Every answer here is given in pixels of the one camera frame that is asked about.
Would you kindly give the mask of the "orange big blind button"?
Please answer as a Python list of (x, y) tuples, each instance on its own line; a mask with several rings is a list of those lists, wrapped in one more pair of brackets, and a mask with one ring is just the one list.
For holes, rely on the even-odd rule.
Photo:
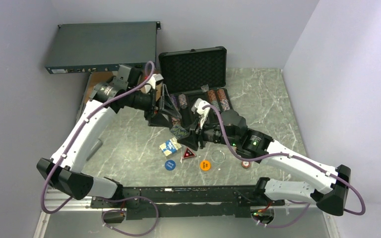
[(199, 167), (202, 171), (208, 171), (211, 169), (211, 163), (207, 160), (202, 160), (199, 164)]

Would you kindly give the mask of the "blue small blind button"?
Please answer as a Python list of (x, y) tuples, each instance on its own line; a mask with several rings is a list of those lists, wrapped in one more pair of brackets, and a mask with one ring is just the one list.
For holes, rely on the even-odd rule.
[(173, 160), (167, 160), (164, 165), (165, 169), (168, 171), (172, 171), (176, 167), (176, 163)]

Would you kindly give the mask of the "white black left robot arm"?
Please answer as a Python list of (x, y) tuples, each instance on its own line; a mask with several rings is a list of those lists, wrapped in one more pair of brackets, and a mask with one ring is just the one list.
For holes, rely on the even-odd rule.
[(82, 115), (62, 146), (49, 159), (42, 158), (37, 169), (49, 186), (81, 200), (86, 196), (103, 197), (110, 208), (123, 201), (121, 185), (108, 178), (95, 178), (82, 172), (100, 134), (124, 107), (144, 112), (149, 126), (168, 127), (169, 116), (179, 117), (164, 84), (164, 77), (154, 73), (154, 63), (142, 71), (124, 64), (117, 75), (96, 84), (89, 95)]

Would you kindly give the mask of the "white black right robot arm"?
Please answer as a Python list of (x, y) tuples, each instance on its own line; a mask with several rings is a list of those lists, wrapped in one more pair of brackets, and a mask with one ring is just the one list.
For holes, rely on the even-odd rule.
[(170, 132), (180, 144), (194, 150), (203, 148), (207, 142), (228, 145), (243, 162), (278, 167), (301, 179), (284, 182), (260, 178), (253, 193), (260, 206), (286, 199), (315, 204), (334, 216), (348, 212), (345, 204), (351, 188), (349, 167), (325, 165), (292, 151), (271, 136), (250, 129), (246, 119), (234, 110), (221, 112), (214, 123), (207, 123), (201, 116), (187, 128), (174, 125)]

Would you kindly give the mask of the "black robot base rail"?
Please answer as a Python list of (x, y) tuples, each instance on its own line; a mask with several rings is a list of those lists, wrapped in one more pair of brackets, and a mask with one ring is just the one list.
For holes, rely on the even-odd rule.
[(283, 206), (270, 201), (254, 185), (123, 187), (111, 202), (93, 198), (91, 208), (121, 208), (127, 220), (166, 217), (234, 216), (249, 218), (256, 209)]

